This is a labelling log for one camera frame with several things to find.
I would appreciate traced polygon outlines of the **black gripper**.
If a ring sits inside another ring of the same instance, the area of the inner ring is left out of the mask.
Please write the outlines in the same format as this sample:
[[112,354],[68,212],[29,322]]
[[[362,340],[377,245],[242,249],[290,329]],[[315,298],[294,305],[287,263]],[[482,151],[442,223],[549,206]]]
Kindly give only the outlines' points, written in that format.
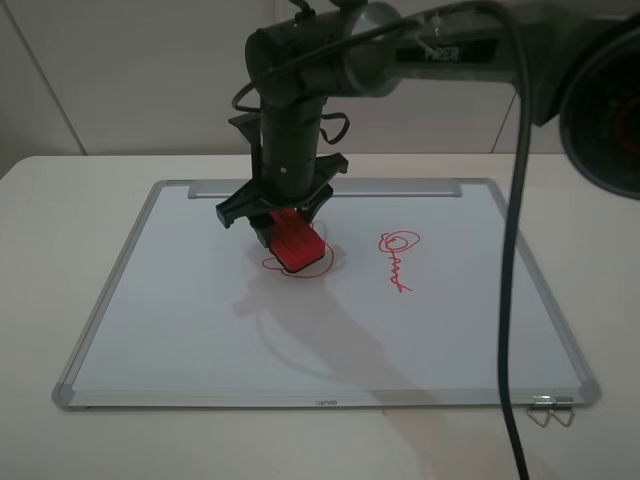
[[317,155],[323,107],[322,102],[284,108],[263,103],[259,112],[228,120],[250,144],[251,179],[216,207],[224,227],[247,217],[260,244],[270,249],[275,228],[270,213],[294,208],[312,225],[333,194],[330,181],[348,170],[339,153]]

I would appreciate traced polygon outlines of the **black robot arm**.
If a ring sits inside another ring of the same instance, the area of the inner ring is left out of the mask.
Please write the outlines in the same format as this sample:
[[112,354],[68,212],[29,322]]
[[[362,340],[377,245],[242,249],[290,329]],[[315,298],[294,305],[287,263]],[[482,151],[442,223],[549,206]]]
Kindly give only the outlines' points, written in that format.
[[462,1],[409,16],[383,2],[299,2],[289,21],[259,29],[244,49],[256,108],[239,98],[233,124],[251,145],[251,177],[217,208],[247,218],[263,243],[271,214],[314,218],[347,170],[319,156],[331,98],[389,95],[405,79],[511,84],[520,138],[551,119],[565,154],[591,183],[639,195],[639,11],[612,1]]

